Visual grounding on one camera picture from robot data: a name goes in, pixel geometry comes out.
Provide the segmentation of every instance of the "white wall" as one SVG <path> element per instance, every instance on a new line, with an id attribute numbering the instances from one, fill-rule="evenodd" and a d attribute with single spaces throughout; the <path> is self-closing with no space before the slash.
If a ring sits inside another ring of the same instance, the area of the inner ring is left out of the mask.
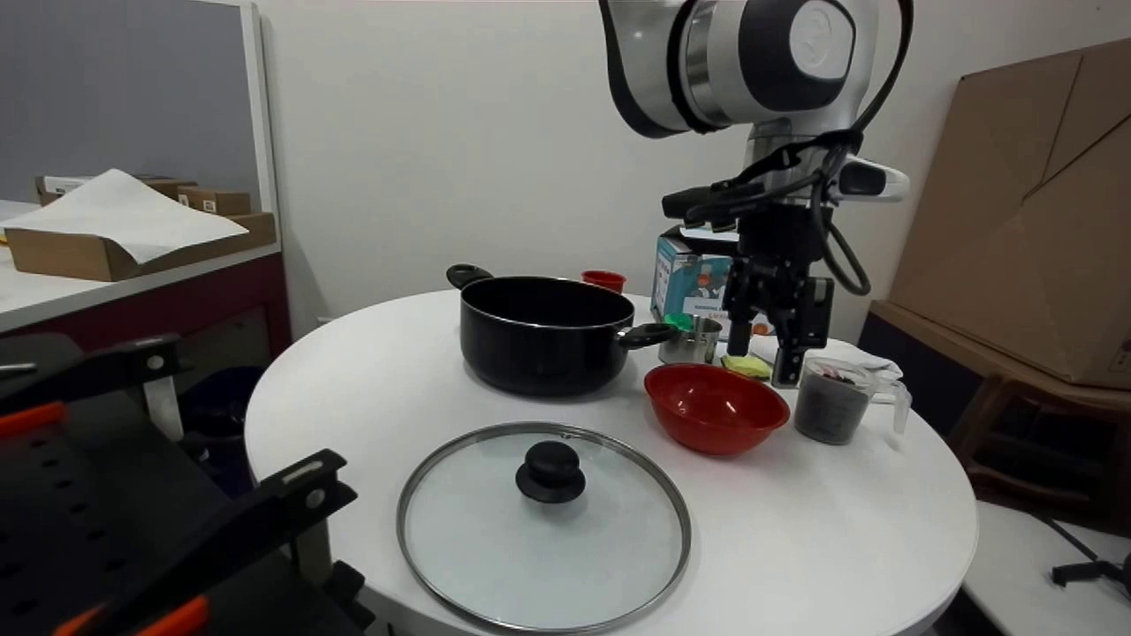
<path id="1" fill-rule="evenodd" d="M 610 264 L 648 288 L 662 195 L 742 167 L 742 129 L 630 135 L 607 98 L 596 0 L 262 0 L 262 12 L 301 328 L 443 288 L 450 262 Z M 903 82 L 865 150 L 920 190 L 960 72 L 1119 36 L 1127 0 L 920 0 Z M 877 296 L 913 208 L 838 210 Z M 854 336 L 862 309 L 841 293 L 834 332 Z"/>

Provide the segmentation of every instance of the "red bowl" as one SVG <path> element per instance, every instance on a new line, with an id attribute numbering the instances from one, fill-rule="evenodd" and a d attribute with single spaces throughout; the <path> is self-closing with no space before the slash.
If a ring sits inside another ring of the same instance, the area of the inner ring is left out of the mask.
<path id="1" fill-rule="evenodd" d="M 788 419 L 774 389 L 705 362 L 652 366 L 643 389 L 669 434 L 703 455 L 749 452 Z"/>

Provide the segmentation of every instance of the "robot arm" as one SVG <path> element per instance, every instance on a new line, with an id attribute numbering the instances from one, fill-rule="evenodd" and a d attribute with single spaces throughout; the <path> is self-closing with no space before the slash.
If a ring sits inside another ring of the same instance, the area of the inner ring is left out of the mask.
<path id="1" fill-rule="evenodd" d="M 643 136 L 754 123 L 754 167 L 738 175 L 664 196 L 685 224 L 734 224 L 726 275 L 732 353 L 749 345 L 764 309 L 781 337 L 774 380 L 790 385 L 803 353 L 825 341 L 834 281 L 810 275 L 825 262 L 850 293 L 870 293 L 850 248 L 830 222 L 841 196 L 900 196 L 897 168 L 854 158 L 887 82 L 862 104 L 877 50 L 877 0 L 596 0 L 607 82 L 622 121 Z"/>

